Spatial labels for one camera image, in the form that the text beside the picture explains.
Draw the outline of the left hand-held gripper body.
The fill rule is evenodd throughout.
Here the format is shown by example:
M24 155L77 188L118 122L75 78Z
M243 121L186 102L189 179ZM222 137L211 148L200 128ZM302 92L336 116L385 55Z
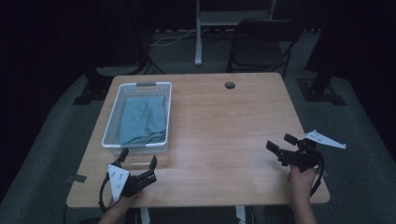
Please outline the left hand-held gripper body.
M157 181L155 170L148 170L141 175L131 175L123 169L119 161L107 166L112 198L118 201L121 197L130 197Z

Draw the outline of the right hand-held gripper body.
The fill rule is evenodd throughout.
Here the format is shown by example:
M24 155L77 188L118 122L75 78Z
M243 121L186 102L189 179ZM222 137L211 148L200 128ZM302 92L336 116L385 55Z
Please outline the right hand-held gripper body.
M279 149L278 160L283 166L294 165L304 172L308 168L323 166L324 159L317 150L317 144L328 147L346 149L347 145L339 143L330 137L323 135L316 130L306 133L304 139L298 139L296 151Z

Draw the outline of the light blue cloth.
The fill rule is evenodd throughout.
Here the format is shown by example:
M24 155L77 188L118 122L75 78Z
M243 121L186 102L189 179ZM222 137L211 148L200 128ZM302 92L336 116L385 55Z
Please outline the light blue cloth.
M165 140L164 97L129 97L120 117L118 143L157 144Z

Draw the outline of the white plastic basket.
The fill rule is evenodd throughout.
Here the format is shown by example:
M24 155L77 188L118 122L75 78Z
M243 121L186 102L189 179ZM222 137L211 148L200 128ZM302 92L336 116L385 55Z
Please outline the white plastic basket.
M118 143L118 131L120 117L124 108L125 100L129 97L164 97L164 114L166 119L165 140L157 144L121 145ZM125 148L131 154L165 154L168 152L169 119L172 101L172 84L170 82L138 82L120 84L107 121L102 146L120 154Z

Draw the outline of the person's left hand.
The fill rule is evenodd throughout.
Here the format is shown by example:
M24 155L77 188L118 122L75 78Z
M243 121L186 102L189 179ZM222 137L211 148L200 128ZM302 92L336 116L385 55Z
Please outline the person's left hand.
M123 215L135 204L135 201L142 196L143 192L139 191L133 196L122 197L116 203L111 202L108 208L108 212L116 215Z

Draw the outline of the person's right hand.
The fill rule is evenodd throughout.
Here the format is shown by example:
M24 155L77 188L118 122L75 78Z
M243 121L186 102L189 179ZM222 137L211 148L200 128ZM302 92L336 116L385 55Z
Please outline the person's right hand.
M311 188L316 178L313 169L301 172L297 166L291 165L288 174L288 182L291 185L291 198L294 203L306 203L310 201Z

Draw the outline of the black stand base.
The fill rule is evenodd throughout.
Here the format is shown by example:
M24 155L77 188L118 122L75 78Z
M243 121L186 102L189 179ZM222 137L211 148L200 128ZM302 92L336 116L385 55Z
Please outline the black stand base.
M331 102L342 106L346 102L331 85L332 77L337 72L339 60L333 50L328 50L319 62L318 75L315 78L297 78L300 91L307 102Z
M73 105L88 105L91 101L106 99L113 77L101 75L93 67L85 72L87 83L80 96L76 97Z

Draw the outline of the black folding chair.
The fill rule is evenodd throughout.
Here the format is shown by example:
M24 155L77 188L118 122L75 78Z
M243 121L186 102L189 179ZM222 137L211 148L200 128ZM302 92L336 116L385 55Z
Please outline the black folding chair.
M297 20L245 19L233 34L226 72L269 71L282 68L285 77L291 50L304 32Z

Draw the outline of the white metal stand frame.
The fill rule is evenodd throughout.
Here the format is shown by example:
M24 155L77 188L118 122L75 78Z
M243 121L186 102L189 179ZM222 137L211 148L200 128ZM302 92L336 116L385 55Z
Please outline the white metal stand frame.
M276 0L270 0L269 8L265 10L202 11L201 0L195 0L195 2L196 42L194 64L196 66L201 66L203 63L202 27L235 26L248 18L271 20L276 7Z

